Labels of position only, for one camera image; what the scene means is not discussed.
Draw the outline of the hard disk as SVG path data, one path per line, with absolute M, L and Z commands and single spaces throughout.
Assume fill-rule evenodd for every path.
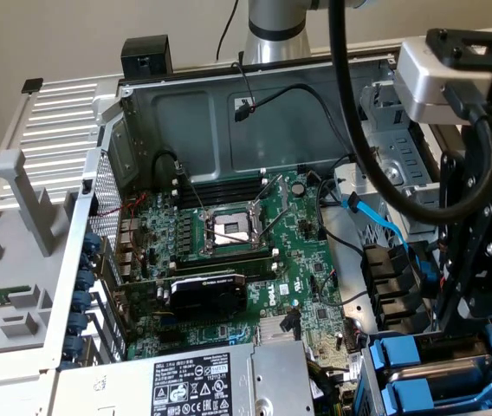
M 483 387 L 492 381 L 492 325 L 472 334 L 380 333 L 369 343 L 381 383 L 425 379 L 433 389 Z

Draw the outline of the blue disk caddy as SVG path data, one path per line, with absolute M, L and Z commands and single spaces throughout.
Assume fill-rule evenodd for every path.
M 452 416 L 492 409 L 492 382 L 479 393 L 434 400 L 425 379 L 388 383 L 381 391 L 386 416 Z

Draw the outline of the silver metal drive cage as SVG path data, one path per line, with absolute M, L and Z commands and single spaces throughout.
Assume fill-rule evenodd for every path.
M 412 202 L 437 207 L 439 184 L 431 177 L 414 138 L 420 133 L 402 106 L 391 81 L 374 82 L 359 93 L 359 118 L 373 155 L 389 182 Z M 378 193 L 357 163 L 334 170 L 339 195 L 356 193 L 381 217 L 393 222 L 409 241 L 437 237 L 437 228 L 398 213 Z

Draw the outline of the black plastic air shroud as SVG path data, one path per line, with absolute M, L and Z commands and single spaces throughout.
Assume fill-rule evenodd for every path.
M 414 335 L 430 326 L 430 312 L 402 246 L 366 245 L 361 269 L 379 330 Z

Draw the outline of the blue drive caddy brackets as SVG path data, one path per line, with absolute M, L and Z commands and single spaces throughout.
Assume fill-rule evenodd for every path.
M 392 331 L 380 333 L 400 334 Z M 381 391 L 388 383 L 381 383 L 377 380 L 377 375 L 374 371 L 372 357 L 369 351 L 369 343 L 374 337 L 376 337 L 376 335 L 380 333 L 370 335 L 366 346 L 361 351 L 362 367 L 359 372 L 357 390 L 353 399 L 353 416 L 386 416 Z M 446 391 L 444 389 L 433 389 L 429 385 L 430 392 L 434 400 L 453 399 L 462 395 L 479 393 L 485 386 L 479 387 L 473 391 L 460 388 Z M 492 409 L 479 412 L 454 414 L 452 416 L 492 416 Z

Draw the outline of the green motherboard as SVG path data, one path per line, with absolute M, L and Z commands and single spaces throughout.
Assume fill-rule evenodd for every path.
M 168 266 L 177 260 L 223 256 L 250 250 L 230 246 L 204 253 L 201 207 L 179 209 L 164 204 L 161 192 L 141 192 L 127 200 L 128 210 L 120 222 L 117 255 L 122 285 L 114 291 L 115 304 L 126 325 L 129 360 L 203 348 L 235 346 L 258 341 L 261 318 L 284 315 L 282 329 L 293 330 L 308 358 L 342 380 L 356 375 L 359 352 L 356 335 L 344 309 L 352 298 L 340 293 L 337 268 L 330 241 L 321 229 L 321 205 L 326 192 L 317 190 L 311 175 L 282 172 L 288 188 L 289 211 L 282 214 L 279 192 L 262 198 L 262 245 L 276 248 L 282 260 L 274 278 L 247 278 L 248 304 L 230 318 L 178 322 L 172 318 L 133 317 L 123 304 L 121 287 L 128 283 L 175 280 Z M 300 182 L 305 194 L 291 192 Z

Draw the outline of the silver socket cover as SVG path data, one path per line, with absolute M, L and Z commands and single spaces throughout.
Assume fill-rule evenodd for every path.
M 279 192 L 281 197 L 282 214 L 287 213 L 289 211 L 288 188 L 282 173 L 273 177 L 266 185 L 263 186 L 262 190 L 256 195 L 254 200 L 247 203 L 248 209 L 252 211 L 255 208 L 258 208 L 262 198 L 269 195 L 274 189 Z

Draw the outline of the open PC case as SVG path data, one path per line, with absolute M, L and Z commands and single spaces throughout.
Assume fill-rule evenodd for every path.
M 382 81 L 394 86 L 400 48 L 382 57 L 353 59 L 351 77 L 357 106 L 363 87 Z M 101 246 L 92 271 L 95 283 L 88 291 L 91 308 L 83 313 L 88 318 L 80 335 L 84 348 L 78 359 L 66 360 L 61 346 L 48 416 L 52 416 L 61 372 L 137 361 L 126 357 L 126 325 L 114 301 L 114 291 L 123 283 L 117 255 L 120 222 L 129 197 L 174 186 L 177 159 L 194 185 L 294 171 L 310 174 L 315 188 L 326 192 L 320 210 L 321 229 L 330 241 L 340 293 L 353 301 L 344 314 L 356 335 L 359 362 L 355 377 L 342 380 L 311 361 L 299 341 L 306 355 L 314 416 L 353 416 L 361 351 L 370 335 L 391 331 L 379 330 L 372 312 L 361 269 L 366 245 L 404 248 L 430 312 L 430 326 L 422 333 L 444 333 L 435 316 L 436 299 L 424 295 L 420 287 L 424 277 L 432 282 L 440 279 L 438 238 L 409 242 L 393 222 L 356 193 L 347 199 L 339 195 L 334 170 L 349 163 L 362 166 L 342 123 L 329 59 L 255 66 L 235 62 L 199 73 L 124 79 L 119 94 L 113 114 L 100 125 L 98 146 L 87 159 L 64 263 L 68 299 L 55 303 L 61 313 L 63 346 L 69 335 L 68 315 L 83 238 L 87 232 L 96 233 Z M 465 151 L 462 127 L 411 122 L 420 129 L 414 138 L 418 151 L 439 184 L 443 152 Z M 492 325 L 492 319 L 476 331 L 462 334 L 475 333 L 488 324 Z

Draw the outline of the silver finned heat sink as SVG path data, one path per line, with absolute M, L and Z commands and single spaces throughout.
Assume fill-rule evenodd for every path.
M 269 345 L 277 342 L 294 341 L 295 336 L 292 329 L 282 329 L 281 323 L 284 315 L 261 318 L 259 322 L 258 341 L 260 345 Z

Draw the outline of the black RAM slot bank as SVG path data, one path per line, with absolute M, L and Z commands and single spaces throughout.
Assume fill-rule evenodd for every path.
M 184 176 L 177 175 L 176 185 L 161 192 L 164 204 L 176 205 L 179 209 L 200 207 Z M 262 190 L 262 177 L 247 176 L 242 178 L 204 182 L 194 185 L 204 206 L 227 205 L 254 200 Z
M 223 256 L 196 260 L 177 260 L 168 266 L 170 276 L 208 276 L 229 272 L 247 278 L 274 278 L 282 260 L 281 252 L 272 247 L 262 250 L 234 251 Z

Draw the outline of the CPU socket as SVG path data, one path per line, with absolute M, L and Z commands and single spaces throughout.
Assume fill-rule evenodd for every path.
M 230 246 L 257 250 L 262 245 L 262 209 L 259 202 L 244 205 L 216 206 L 202 210 L 204 253 L 214 255 L 217 249 Z

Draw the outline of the thin locking lever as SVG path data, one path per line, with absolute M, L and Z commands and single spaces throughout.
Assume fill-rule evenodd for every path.
M 197 193 L 197 190 L 196 190 L 195 186 L 193 185 L 190 177 L 186 173 L 186 170 L 185 170 L 183 164 L 177 159 L 175 161 L 175 166 L 176 166 L 176 172 L 177 172 L 177 174 L 180 175 L 180 176 L 184 176 L 184 178 L 186 179 L 186 182 L 188 183 L 188 186 L 191 188 L 194 196 L 196 197 L 196 200 L 199 203 L 199 205 L 200 205 L 203 213 L 206 213 L 206 209 L 205 209 L 204 203 L 203 203 L 202 199 L 199 197 L 199 195 Z

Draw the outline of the black graphics card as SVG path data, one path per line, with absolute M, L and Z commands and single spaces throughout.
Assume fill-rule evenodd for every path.
M 227 319 L 248 304 L 247 277 L 235 272 L 128 283 L 120 291 L 131 316 L 178 322 Z

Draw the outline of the silver power supply unit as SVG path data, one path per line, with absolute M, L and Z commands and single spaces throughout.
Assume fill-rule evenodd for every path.
M 314 416 L 299 341 L 61 372 L 52 416 Z

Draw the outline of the black block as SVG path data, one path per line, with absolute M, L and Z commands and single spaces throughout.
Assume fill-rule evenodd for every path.
M 168 35 L 127 38 L 120 52 L 126 79 L 142 79 L 173 73 Z

